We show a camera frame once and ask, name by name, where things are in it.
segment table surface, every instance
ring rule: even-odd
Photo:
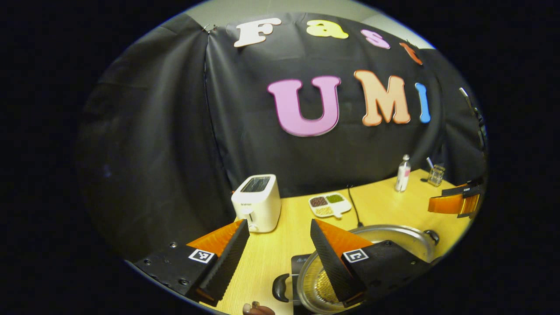
[[[442,189],[455,187],[442,182],[434,187],[420,181],[427,178],[424,170],[410,173],[406,191],[394,189],[396,178],[351,188],[354,205],[364,226],[377,224],[406,225],[420,231],[434,230],[440,236],[435,246],[434,257],[445,255],[463,236],[471,220],[457,218],[452,214],[428,212],[430,197],[441,195]],[[335,191],[348,201],[348,190]],[[308,200],[313,195],[282,199],[282,209],[276,229],[269,233],[251,233],[239,265],[217,309],[227,314],[241,314],[243,304],[258,301],[272,308],[277,315],[292,315],[292,302],[284,303],[272,296],[272,282],[281,274],[291,273],[291,258],[295,255],[310,254],[315,251],[310,236],[311,219],[319,219],[344,230],[358,227],[354,207],[342,214],[319,218],[309,208]],[[286,280],[286,297],[292,296],[292,277]]]

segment glass cup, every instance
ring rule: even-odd
[[[444,178],[444,171],[445,168],[443,166],[437,164],[434,165],[428,175],[428,182],[436,187],[441,185],[441,181]]]

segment yellow grains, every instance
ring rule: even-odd
[[[318,215],[333,214],[333,209],[331,207],[323,207],[315,210]]]
[[[315,284],[315,290],[317,291],[317,296],[321,300],[327,303],[339,303],[336,294],[334,294],[333,286],[330,284],[329,278],[326,276],[324,270],[319,273]]]

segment toaster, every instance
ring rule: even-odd
[[[247,178],[231,196],[235,214],[247,219],[249,231],[266,233],[274,230],[280,217],[280,192],[273,174]]]

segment spray bottle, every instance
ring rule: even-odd
[[[410,163],[408,160],[410,157],[408,154],[403,156],[403,162],[399,165],[399,172],[396,175],[396,185],[395,190],[398,192],[403,192],[407,188],[408,176],[410,175]]]

